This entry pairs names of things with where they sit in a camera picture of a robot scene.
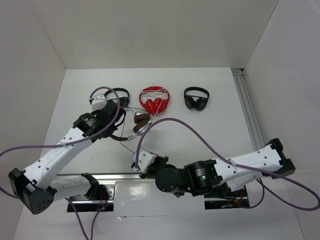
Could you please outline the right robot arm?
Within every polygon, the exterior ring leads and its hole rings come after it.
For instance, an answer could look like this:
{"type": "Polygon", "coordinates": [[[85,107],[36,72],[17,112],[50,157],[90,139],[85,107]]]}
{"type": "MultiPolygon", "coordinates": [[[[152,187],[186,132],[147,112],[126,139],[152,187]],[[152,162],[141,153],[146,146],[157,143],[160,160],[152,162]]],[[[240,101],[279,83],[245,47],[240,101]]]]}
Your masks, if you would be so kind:
{"type": "Polygon", "coordinates": [[[291,159],[283,153],[278,138],[272,139],[265,147],[227,161],[220,159],[200,160],[183,168],[168,164],[168,157],[140,148],[133,157],[133,169],[141,171],[140,178],[153,179],[156,187],[177,198],[185,193],[202,196],[219,190],[223,196],[230,196],[246,184],[259,178],[292,175],[296,168],[291,159]]]}

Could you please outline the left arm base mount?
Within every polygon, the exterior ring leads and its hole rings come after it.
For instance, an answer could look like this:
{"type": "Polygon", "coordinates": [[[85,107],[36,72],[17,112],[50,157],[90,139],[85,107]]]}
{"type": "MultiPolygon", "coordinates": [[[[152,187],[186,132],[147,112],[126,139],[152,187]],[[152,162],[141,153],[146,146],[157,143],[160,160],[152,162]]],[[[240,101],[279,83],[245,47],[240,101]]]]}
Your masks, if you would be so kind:
{"type": "Polygon", "coordinates": [[[69,199],[79,213],[93,213],[114,211],[116,182],[107,180],[99,183],[101,186],[94,196],[74,195],[69,199]]]}

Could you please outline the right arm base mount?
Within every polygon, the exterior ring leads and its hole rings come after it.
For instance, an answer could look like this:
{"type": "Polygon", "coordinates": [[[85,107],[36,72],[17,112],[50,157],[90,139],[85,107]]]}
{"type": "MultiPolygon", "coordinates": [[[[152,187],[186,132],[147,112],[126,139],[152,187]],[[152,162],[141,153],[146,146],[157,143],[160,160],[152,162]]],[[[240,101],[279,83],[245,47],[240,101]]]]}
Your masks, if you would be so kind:
{"type": "Polygon", "coordinates": [[[229,193],[223,193],[222,190],[215,189],[214,192],[204,195],[205,210],[238,209],[241,207],[250,207],[246,186],[229,193]]]}

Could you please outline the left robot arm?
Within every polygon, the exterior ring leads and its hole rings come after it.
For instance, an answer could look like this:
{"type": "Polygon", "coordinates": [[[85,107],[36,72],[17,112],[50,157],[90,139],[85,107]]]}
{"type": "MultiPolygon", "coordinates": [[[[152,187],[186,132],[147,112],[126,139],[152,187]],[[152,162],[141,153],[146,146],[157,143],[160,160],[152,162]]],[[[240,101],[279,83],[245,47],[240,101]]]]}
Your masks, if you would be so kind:
{"type": "Polygon", "coordinates": [[[46,210],[53,202],[73,196],[96,200],[107,188],[89,173],[57,179],[60,171],[96,140],[108,138],[116,123],[126,114],[121,106],[109,101],[101,110],[82,114],[59,142],[35,163],[23,170],[14,168],[8,178],[14,195],[33,215],[46,210]]]}

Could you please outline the brown silver headphones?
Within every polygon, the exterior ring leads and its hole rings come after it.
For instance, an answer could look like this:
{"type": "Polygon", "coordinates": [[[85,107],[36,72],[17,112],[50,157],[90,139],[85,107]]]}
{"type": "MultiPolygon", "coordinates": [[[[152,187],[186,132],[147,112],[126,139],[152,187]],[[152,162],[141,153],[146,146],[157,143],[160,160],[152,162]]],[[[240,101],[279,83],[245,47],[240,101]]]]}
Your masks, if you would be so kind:
{"type": "Polygon", "coordinates": [[[133,122],[135,126],[132,131],[134,135],[130,135],[128,137],[116,136],[111,134],[109,137],[117,142],[127,142],[133,140],[137,136],[141,136],[149,127],[153,118],[150,113],[148,113],[145,109],[135,108],[135,107],[122,107],[126,112],[132,112],[133,114],[133,122]]]}

